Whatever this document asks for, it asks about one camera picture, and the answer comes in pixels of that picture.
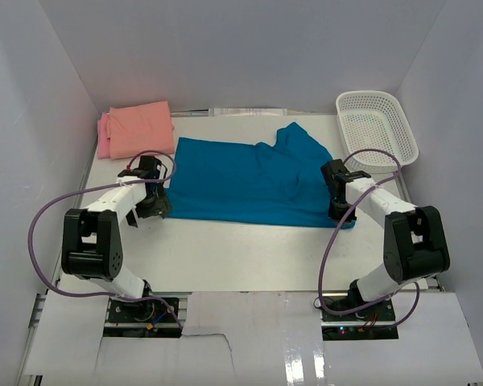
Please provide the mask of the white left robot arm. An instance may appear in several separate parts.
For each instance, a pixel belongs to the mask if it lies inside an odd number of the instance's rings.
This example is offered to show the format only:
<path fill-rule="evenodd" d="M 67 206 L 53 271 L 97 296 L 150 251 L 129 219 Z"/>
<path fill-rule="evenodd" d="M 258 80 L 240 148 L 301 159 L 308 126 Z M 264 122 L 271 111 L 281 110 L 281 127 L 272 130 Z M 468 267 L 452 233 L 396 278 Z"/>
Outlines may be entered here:
<path fill-rule="evenodd" d="M 118 174 L 118 187 L 107 190 L 83 209 L 64 216 L 61 265 L 64 273 L 91 281 L 104 291 L 129 298 L 126 311 L 138 321 L 147 320 L 154 301 L 150 285 L 123 264 L 120 224 L 137 227 L 140 219 L 165 218 L 170 200 L 161 181 L 167 175 L 162 161 L 143 155 L 138 166 Z"/>

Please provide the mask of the blue t shirt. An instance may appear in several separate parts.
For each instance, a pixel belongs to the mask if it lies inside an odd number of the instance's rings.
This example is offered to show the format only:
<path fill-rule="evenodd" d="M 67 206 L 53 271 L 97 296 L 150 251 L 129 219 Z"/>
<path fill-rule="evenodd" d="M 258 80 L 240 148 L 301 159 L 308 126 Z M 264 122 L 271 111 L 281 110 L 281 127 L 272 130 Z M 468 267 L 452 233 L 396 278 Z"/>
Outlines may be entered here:
<path fill-rule="evenodd" d="M 332 155 L 296 123 L 274 145 L 181 138 L 167 196 L 174 219 L 335 228 L 320 168 Z"/>

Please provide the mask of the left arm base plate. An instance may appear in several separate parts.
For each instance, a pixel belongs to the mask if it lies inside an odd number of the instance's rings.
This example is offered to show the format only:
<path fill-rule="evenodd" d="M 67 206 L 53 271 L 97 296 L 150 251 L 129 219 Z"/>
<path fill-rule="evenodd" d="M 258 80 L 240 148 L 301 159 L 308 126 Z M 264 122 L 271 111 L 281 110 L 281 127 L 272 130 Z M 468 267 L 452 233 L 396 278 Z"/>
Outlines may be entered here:
<path fill-rule="evenodd" d="M 120 302 L 111 300 L 105 316 L 103 336 L 125 339 L 178 339 L 181 328 L 171 313 L 179 316 L 182 307 L 178 297 L 161 301 Z"/>

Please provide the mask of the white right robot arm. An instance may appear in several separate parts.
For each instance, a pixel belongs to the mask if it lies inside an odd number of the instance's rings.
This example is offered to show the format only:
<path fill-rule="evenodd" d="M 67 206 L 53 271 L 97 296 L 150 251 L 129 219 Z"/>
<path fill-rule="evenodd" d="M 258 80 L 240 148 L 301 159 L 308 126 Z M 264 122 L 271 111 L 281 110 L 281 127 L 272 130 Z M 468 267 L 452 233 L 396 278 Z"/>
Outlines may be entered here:
<path fill-rule="evenodd" d="M 342 299 L 328 304 L 319 296 L 318 308 L 364 321 L 375 313 L 379 302 L 402 287 L 449 269 L 450 256 L 438 209 L 400 199 L 368 173 L 348 170 L 340 159 L 326 162 L 320 170 L 329 191 L 328 216 L 336 223 L 335 231 L 355 221 L 359 207 L 381 226 L 384 241 L 382 263 L 354 280 Z"/>

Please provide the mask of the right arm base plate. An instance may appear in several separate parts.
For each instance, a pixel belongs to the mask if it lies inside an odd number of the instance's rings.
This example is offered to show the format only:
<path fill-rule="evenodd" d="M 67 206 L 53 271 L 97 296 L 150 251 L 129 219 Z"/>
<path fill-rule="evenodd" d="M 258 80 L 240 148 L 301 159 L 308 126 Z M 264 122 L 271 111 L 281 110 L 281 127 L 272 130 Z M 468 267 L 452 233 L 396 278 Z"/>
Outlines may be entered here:
<path fill-rule="evenodd" d="M 398 330 L 393 324 L 395 312 L 390 300 L 354 314 L 332 315 L 320 307 L 316 298 L 313 306 L 321 313 L 321 332 L 325 342 L 328 341 L 370 341 L 396 340 Z"/>

